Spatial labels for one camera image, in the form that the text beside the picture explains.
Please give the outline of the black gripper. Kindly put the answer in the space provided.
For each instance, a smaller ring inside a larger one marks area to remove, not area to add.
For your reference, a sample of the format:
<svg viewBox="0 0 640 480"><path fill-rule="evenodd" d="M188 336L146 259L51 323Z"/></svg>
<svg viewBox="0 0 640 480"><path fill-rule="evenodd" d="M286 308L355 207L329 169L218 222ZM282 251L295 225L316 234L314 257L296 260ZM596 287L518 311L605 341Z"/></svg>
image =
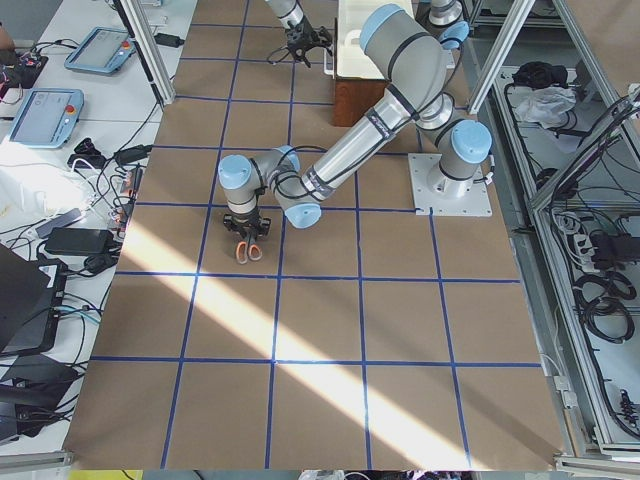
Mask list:
<svg viewBox="0 0 640 480"><path fill-rule="evenodd" d="M307 68L311 63L306 52L315 47L323 48L329 56L333 55L333 36L327 29L296 27L285 30L286 46L293 58L300 58Z"/></svg>
<svg viewBox="0 0 640 480"><path fill-rule="evenodd" d="M257 246L258 241L269 234L271 219L261 217L256 214L247 218L240 218L233 214L225 214L223 225L228 231L237 233L237 248L247 247L247 235L249 234L249 244Z"/></svg>

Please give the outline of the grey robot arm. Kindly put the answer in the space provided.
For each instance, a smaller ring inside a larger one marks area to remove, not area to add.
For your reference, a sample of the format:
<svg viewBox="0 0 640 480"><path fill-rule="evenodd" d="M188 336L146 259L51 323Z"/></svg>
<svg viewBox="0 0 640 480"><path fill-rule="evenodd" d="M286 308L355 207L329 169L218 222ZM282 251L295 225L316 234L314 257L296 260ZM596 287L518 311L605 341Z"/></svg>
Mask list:
<svg viewBox="0 0 640 480"><path fill-rule="evenodd" d="M320 219L322 202L409 124L424 132L441 155L427 175L428 188L446 199L462 196L492 145L488 128L460 115L445 90L447 53L461 48L467 36L464 21L434 36L394 3L374 10L359 46L388 84L336 144L306 172L289 145L221 160L218 178L229 207L223 224L239 235L237 248L250 250L269 232L271 221L261 217L258 206L265 191L273 193L293 227L308 228Z"/></svg>
<svg viewBox="0 0 640 480"><path fill-rule="evenodd" d="M299 1L274 0L267 1L267 4L280 21L286 35L285 46L272 51L267 56L268 63L276 65L290 55L294 62L302 62L310 68L307 52L315 48L322 48L330 57L333 56L331 33L324 26L313 27Z"/></svg>

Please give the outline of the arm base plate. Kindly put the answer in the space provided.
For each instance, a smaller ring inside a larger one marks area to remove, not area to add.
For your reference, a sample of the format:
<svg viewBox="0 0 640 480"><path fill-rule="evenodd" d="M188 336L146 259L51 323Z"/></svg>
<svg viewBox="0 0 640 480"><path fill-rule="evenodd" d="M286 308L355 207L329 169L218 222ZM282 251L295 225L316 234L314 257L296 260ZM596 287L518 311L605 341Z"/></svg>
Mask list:
<svg viewBox="0 0 640 480"><path fill-rule="evenodd" d="M440 154L411 153L409 174L417 215L441 217L491 217L488 187L480 166L470 179L458 181L440 170Z"/></svg>

